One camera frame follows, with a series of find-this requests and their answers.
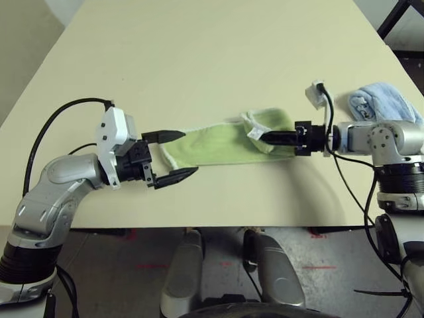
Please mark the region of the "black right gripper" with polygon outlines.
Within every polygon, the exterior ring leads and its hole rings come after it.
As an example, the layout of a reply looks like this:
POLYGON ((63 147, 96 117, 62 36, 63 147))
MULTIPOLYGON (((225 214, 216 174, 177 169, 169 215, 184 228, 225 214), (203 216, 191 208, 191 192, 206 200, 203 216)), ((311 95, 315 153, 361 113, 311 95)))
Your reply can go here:
POLYGON ((325 125, 313 125, 311 121, 295 122, 297 143, 293 131, 270 131, 263 134, 262 142, 272 146, 294 146, 296 156, 310 156, 312 152, 336 151, 340 146, 340 130, 334 125, 331 137, 327 139, 325 125))

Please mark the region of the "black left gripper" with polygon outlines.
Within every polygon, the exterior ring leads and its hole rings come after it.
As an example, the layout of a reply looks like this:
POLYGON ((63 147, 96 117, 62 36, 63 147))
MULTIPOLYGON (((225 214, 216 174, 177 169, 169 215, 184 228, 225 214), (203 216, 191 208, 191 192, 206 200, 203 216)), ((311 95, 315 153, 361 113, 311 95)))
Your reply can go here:
POLYGON ((164 144, 184 137, 182 131, 160 130, 142 133, 142 139, 137 140, 123 155, 117 157, 117 176, 120 182, 142 180, 148 187, 161 189, 172 186, 190 177, 198 167, 180 168, 172 170, 168 175, 155 178, 151 162, 152 157, 148 144, 164 144))

